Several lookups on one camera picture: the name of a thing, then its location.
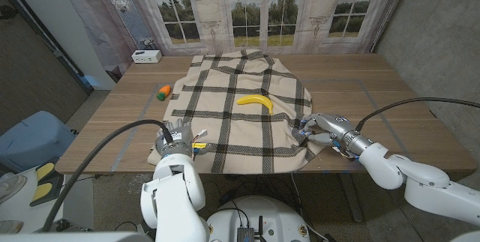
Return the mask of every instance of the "banana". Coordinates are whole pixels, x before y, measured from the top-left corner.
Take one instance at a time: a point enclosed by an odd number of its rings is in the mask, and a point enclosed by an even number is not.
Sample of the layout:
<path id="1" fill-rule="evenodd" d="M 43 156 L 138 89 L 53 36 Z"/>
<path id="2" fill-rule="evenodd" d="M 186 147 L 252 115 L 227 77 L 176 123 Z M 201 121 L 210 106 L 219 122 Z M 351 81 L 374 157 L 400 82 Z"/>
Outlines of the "banana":
<path id="1" fill-rule="evenodd" d="M 247 103 L 261 103 L 264 106 L 267 106 L 267 108 L 270 112 L 270 115 L 273 115 L 272 101 L 265 96 L 254 94 L 254 95 L 248 95 L 248 96 L 241 97 L 240 99 L 237 100 L 237 104 L 247 104 Z"/>

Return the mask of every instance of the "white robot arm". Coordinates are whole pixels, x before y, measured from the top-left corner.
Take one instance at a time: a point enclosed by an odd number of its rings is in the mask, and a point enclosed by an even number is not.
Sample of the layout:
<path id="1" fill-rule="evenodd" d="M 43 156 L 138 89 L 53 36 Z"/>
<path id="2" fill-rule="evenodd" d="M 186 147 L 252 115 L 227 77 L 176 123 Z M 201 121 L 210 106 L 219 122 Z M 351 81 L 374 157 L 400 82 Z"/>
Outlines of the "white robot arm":
<path id="1" fill-rule="evenodd" d="M 156 241 L 206 242 L 210 231 L 197 214 L 205 206 L 205 192 L 190 157 L 191 126 L 177 126 L 170 131 L 177 136 L 172 143 L 156 141 L 162 160 L 155 167 L 153 180 L 142 186 L 142 215 L 150 228 L 157 229 Z"/>
<path id="2" fill-rule="evenodd" d="M 450 181 L 437 167 L 396 154 L 385 158 L 387 148 L 355 131 L 339 115 L 314 114 L 303 122 L 302 133 L 309 140 L 332 145 L 349 160 L 358 159 L 380 187 L 393 190 L 405 183 L 405 199 L 414 207 L 480 226 L 479 191 Z M 312 132 L 315 127 L 326 133 Z"/>

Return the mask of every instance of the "checkered blanket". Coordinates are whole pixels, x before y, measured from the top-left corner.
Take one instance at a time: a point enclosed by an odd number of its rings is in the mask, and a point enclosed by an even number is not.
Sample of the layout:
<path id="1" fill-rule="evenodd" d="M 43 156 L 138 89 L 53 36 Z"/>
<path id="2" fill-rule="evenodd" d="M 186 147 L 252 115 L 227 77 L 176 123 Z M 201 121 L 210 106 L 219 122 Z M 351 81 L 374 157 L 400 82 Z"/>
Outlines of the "checkered blanket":
<path id="1" fill-rule="evenodd" d="M 261 104 L 236 103 L 249 94 L 270 98 L 273 115 Z M 196 157 L 198 172 L 270 174 L 300 169 L 322 150 L 299 134 L 311 110 L 307 89 L 278 59 L 247 49 L 196 56 L 175 83 L 164 120 L 190 121 L 194 135 L 207 129 L 198 142 L 214 150 Z M 160 159 L 154 148 L 148 162 Z"/>

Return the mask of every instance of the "yellow label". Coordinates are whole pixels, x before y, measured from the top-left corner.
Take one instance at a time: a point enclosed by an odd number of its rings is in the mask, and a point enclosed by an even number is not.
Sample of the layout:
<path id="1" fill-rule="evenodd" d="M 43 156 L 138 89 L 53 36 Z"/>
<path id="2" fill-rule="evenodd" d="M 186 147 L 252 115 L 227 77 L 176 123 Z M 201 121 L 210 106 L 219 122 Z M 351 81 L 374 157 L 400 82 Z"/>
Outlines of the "yellow label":
<path id="1" fill-rule="evenodd" d="M 207 143 L 195 143 L 192 144 L 192 148 L 205 148 L 207 146 Z"/>

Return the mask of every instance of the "carrot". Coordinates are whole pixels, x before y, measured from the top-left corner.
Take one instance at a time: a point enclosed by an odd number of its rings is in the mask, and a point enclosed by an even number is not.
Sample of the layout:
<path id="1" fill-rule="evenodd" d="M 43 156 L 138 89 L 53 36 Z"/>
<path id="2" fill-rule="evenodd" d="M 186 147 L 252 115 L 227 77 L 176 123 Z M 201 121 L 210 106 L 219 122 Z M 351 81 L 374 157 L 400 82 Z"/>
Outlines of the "carrot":
<path id="1" fill-rule="evenodd" d="M 160 88 L 157 94 L 157 99 L 159 100 L 165 100 L 165 98 L 168 96 L 170 93 L 170 86 L 165 85 L 164 87 Z"/>

